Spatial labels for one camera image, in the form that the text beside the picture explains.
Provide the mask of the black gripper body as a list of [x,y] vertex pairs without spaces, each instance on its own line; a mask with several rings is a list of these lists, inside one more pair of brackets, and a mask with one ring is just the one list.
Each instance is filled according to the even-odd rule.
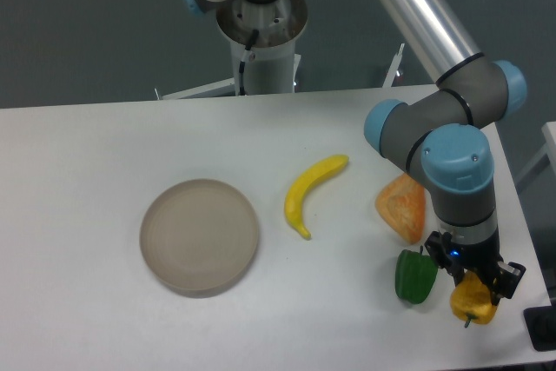
[[453,245],[460,251],[460,264],[463,270],[473,271],[483,284],[491,284],[495,276],[500,255],[500,234],[497,229],[485,241],[474,244],[456,243],[452,236]]

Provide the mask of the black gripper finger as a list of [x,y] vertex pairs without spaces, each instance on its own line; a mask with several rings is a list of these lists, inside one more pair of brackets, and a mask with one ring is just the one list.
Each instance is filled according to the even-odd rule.
[[498,261],[495,276],[488,287],[491,303],[498,305],[502,299],[511,300],[525,272],[526,267],[517,262],[505,263]]
[[433,231],[425,241],[425,248],[437,268],[445,269],[457,287],[463,280],[463,267],[460,251],[452,243],[452,235]]

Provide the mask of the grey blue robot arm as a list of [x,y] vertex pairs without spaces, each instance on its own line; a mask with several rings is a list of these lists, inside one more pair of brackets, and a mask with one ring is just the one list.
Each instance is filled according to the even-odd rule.
[[[308,20],[304,0],[184,0],[214,10],[233,52],[239,96],[290,93],[294,43]],[[493,156],[483,129],[526,99],[526,81],[490,62],[443,0],[381,0],[437,90],[414,104],[387,99],[364,123],[367,142],[431,195],[440,227],[425,246],[456,285],[468,271],[490,301],[511,298],[525,268],[500,255]]]

